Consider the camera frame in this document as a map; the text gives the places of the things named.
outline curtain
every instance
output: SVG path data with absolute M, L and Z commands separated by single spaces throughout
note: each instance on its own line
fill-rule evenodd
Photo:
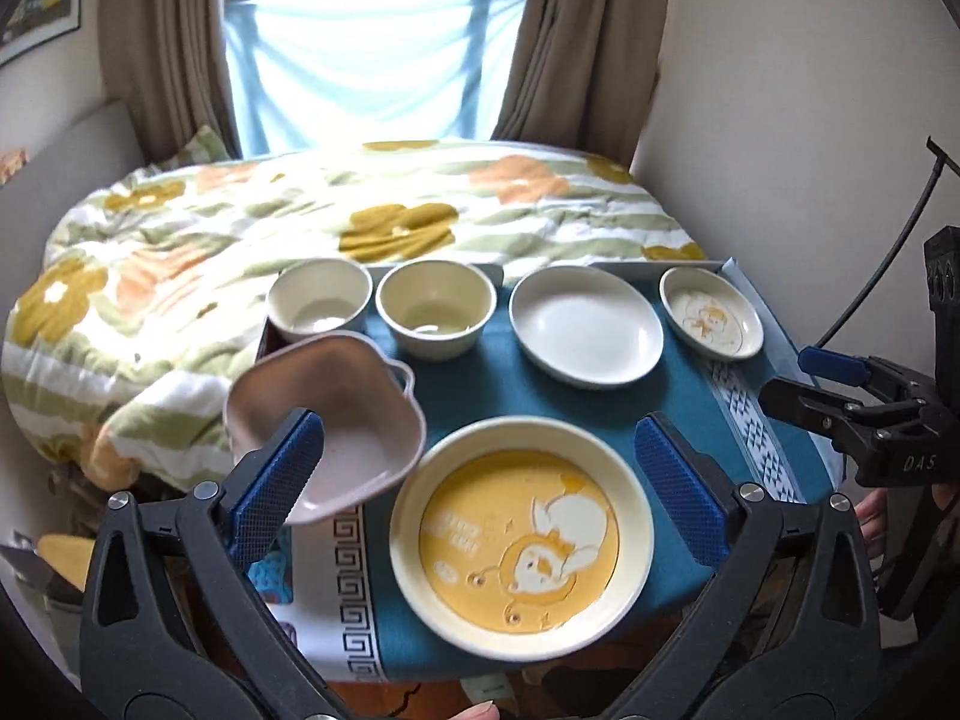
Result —
M 203 124 L 239 155 L 222 20 L 223 0 L 100 0 L 107 95 L 130 108 L 148 159 L 169 158 Z
M 656 84 L 667 0 L 527 0 L 494 138 L 630 166 Z

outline blue sheet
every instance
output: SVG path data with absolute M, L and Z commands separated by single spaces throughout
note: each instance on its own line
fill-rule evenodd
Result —
M 224 14 L 245 157 L 488 138 L 525 0 L 256 0 Z

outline metal screw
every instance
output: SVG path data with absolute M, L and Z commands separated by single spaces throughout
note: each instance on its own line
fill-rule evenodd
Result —
M 113 509 L 114 512 L 117 509 L 123 509 L 130 502 L 130 494 L 126 490 L 123 490 L 121 493 L 114 493 L 110 495 L 109 500 L 107 500 L 107 508 Z
M 751 503 L 762 501 L 765 494 L 760 485 L 755 485 L 752 482 L 747 482 L 747 484 L 740 486 L 740 497 Z
M 850 498 L 840 493 L 830 495 L 830 505 L 837 509 L 837 512 L 848 512 L 850 510 Z
M 219 493 L 220 488 L 216 482 L 200 482 L 193 488 L 193 497 L 200 501 L 208 501 L 214 495 Z

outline bedspread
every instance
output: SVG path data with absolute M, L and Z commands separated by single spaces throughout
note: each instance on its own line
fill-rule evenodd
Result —
M 7 323 L 16 422 L 104 490 L 149 471 L 181 490 L 232 467 L 221 410 L 253 363 L 287 266 L 440 256 L 504 266 L 702 259 L 622 167 L 521 143 L 367 143 L 136 172 L 51 234 Z

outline oval plate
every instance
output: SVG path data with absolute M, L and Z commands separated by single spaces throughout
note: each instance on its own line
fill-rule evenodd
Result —
M 664 327 L 650 301 L 589 266 L 551 266 L 521 279 L 510 323 L 536 365 L 584 389 L 632 384 L 664 352 Z

